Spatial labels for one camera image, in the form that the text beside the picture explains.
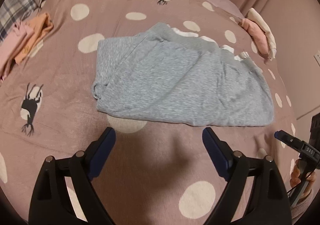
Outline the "right forearm pink sleeve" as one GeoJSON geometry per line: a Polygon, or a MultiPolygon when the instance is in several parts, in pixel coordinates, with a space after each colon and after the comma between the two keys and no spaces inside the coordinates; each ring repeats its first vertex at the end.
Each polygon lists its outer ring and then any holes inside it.
{"type": "Polygon", "coordinates": [[[311,189],[309,194],[305,198],[299,200],[297,205],[291,208],[292,224],[295,224],[308,209],[313,200],[313,195],[314,190],[311,189]]]}

